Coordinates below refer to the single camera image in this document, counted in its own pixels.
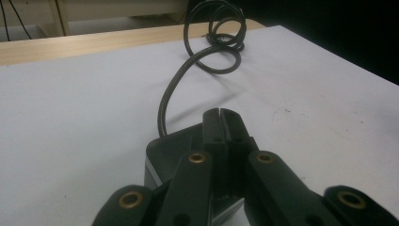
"white paper sheet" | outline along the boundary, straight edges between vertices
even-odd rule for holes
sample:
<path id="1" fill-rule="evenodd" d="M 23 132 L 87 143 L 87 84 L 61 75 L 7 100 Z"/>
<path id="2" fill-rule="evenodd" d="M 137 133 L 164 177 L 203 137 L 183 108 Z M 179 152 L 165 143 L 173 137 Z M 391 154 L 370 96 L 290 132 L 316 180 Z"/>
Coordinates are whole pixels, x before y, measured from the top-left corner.
<path id="1" fill-rule="evenodd" d="M 168 131 L 234 110 L 310 189 L 352 186 L 398 218 L 399 87 L 281 26 L 245 44 L 234 73 L 188 71 Z M 0 67 L 1 224 L 90 225 L 114 191 L 143 185 L 159 102 L 186 59 L 174 41 Z M 229 225 L 249 224 L 240 212 Z"/>

